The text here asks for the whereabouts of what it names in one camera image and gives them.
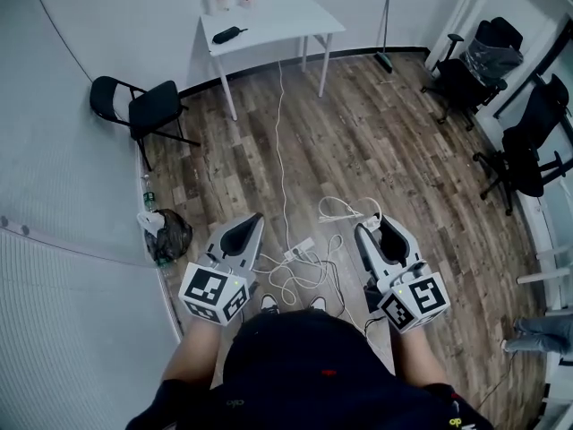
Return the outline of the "black office chair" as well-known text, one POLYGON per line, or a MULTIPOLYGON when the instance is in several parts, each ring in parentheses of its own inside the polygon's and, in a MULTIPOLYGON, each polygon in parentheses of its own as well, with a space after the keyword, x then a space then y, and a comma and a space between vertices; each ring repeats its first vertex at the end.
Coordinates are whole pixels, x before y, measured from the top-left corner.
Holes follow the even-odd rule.
POLYGON ((432 86, 421 88, 422 93, 430 91, 447 101, 443 116, 437 119, 440 125, 452 109, 469 118, 489 105, 507 89, 508 74, 523 63, 523 36, 500 16, 480 21, 474 38, 456 58, 452 54, 464 39, 456 33, 448 38, 448 53, 435 65, 437 79, 432 86))
POLYGON ((481 199, 484 200, 497 185, 503 185, 507 199, 505 214, 510 216, 513 193, 538 198, 544 193, 544 171, 555 169, 560 176, 566 175, 558 152, 554 153, 553 161, 541 164, 538 151, 566 115, 568 103, 569 92, 555 74, 548 83, 533 88, 518 124, 504 131, 502 150, 491 156, 481 152, 473 155, 474 161, 481 161, 497 174, 490 186, 480 193, 481 199))

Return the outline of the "white folding table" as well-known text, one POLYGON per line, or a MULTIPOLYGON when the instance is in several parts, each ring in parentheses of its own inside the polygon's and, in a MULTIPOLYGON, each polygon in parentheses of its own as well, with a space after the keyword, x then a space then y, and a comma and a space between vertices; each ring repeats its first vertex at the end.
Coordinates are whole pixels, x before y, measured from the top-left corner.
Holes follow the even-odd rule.
POLYGON ((346 28, 326 9, 313 0, 260 0, 251 9, 237 6, 227 12, 203 14, 201 25, 213 64, 225 92, 233 120, 237 119, 221 57, 247 48, 263 46, 287 39, 303 41, 302 67, 306 67, 309 38, 313 37, 324 49, 318 96, 326 84, 333 35, 346 28), (230 27, 246 29, 225 44, 214 45, 212 38, 230 27))

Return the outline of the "broom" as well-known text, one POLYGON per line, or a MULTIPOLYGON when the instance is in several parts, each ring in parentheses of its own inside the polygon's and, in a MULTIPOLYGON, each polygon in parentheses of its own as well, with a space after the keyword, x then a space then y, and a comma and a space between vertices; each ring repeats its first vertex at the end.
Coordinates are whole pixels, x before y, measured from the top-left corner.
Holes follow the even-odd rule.
POLYGON ((376 38, 376 52, 374 54, 374 58, 387 73, 392 73, 393 65, 388 57, 388 54, 386 53, 389 23, 389 5, 390 0, 385 0, 381 14, 380 26, 376 38))

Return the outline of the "white power strip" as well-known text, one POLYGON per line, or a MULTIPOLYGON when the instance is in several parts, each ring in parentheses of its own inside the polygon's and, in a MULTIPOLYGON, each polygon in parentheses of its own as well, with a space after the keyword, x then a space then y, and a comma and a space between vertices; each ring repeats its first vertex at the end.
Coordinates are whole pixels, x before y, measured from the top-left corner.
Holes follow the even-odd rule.
POLYGON ((284 257, 288 261, 293 261, 297 258, 303 257, 307 252, 314 248, 314 241, 311 237, 307 237, 304 241, 297 245, 292 246, 286 252, 284 252, 284 257))

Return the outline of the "person's left forearm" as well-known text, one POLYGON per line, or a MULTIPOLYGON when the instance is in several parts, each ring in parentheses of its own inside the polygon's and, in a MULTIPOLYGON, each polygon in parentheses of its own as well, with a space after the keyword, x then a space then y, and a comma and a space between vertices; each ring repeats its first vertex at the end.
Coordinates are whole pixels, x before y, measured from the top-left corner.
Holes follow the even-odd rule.
POLYGON ((193 317, 162 375, 208 390, 214 378, 223 327, 193 317))

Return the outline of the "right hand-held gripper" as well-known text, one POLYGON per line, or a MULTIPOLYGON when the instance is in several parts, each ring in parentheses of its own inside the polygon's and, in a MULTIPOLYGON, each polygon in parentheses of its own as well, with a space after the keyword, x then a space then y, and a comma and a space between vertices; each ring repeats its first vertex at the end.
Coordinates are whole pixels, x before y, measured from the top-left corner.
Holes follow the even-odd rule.
POLYGON ((373 232, 359 223, 355 242, 374 277, 364 287, 369 312, 381 312, 397 332, 421 327, 450 307, 440 273, 420 261, 417 240, 401 223, 382 215, 373 232), (390 277, 389 271, 403 272, 390 277))

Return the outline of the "person's right forearm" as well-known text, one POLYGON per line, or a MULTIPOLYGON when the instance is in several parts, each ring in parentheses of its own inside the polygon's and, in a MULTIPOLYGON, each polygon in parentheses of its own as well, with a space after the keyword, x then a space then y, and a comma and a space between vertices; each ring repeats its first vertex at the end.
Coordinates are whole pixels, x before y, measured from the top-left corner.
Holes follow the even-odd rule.
POLYGON ((404 333, 390 329, 395 375, 406 383, 423 388, 449 384, 446 372, 434 355, 423 326, 404 333))

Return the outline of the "black office chair left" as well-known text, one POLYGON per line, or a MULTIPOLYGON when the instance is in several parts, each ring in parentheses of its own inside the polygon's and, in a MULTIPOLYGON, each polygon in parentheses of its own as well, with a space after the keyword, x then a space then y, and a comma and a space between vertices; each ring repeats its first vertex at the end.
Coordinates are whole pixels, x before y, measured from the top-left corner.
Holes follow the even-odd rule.
POLYGON ((422 93, 430 91, 447 101, 443 116, 437 119, 440 125, 452 109, 469 118, 489 105, 507 89, 508 74, 523 63, 523 36, 500 16, 480 21, 474 38, 456 58, 452 54, 464 39, 456 33, 448 38, 448 53, 435 65, 437 79, 432 86, 421 88, 422 93))

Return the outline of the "black trash bag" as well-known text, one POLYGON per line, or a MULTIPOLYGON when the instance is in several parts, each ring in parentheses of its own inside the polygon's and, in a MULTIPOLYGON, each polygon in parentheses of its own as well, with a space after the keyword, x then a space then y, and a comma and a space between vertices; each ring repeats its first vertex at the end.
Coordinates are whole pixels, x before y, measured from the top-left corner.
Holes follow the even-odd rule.
POLYGON ((137 221, 154 262, 173 262, 186 254, 193 231, 178 213, 170 209, 142 211, 137 221))

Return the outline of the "person's dark shirt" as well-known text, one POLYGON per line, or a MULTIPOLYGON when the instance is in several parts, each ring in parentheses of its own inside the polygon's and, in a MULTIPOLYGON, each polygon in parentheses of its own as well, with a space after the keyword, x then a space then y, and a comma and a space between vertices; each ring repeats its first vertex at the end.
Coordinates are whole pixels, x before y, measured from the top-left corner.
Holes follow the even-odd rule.
POLYGON ((163 381, 126 430, 493 430, 449 384, 396 377, 350 323, 318 310, 259 313, 223 381, 163 381))

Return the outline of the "black folding chair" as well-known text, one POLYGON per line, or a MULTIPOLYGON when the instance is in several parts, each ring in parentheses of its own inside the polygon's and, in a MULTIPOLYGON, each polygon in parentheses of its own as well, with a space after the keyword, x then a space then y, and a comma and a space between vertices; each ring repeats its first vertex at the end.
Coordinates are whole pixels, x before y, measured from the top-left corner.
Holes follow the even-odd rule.
POLYGON ((201 146, 199 142, 183 136, 179 117, 189 108, 182 103, 173 81, 143 90, 113 77, 100 76, 91 84, 90 108, 100 118, 130 129, 130 136, 137 143, 148 171, 152 171, 144 144, 144 138, 148 135, 155 134, 194 147, 201 146), (131 94, 127 121, 115 112, 114 98, 118 86, 127 88, 131 94))

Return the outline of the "black pouch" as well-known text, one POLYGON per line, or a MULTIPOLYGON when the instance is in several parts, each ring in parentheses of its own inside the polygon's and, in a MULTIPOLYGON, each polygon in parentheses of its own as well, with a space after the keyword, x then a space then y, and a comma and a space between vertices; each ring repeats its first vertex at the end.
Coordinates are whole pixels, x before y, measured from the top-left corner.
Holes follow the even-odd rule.
POLYGON ((238 37, 242 32, 245 31, 246 29, 240 29, 236 26, 230 27, 226 30, 221 31, 220 33, 215 34, 212 38, 212 43, 214 45, 225 44, 231 39, 238 37))

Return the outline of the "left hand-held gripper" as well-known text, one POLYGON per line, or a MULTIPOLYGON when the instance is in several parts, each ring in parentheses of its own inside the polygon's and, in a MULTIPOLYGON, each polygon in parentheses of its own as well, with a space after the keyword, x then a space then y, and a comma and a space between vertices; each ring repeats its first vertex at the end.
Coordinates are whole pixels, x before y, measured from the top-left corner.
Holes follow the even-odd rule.
POLYGON ((228 326, 250 301, 265 219, 259 212, 220 225, 207 253, 187 265, 178 297, 189 313, 228 326))

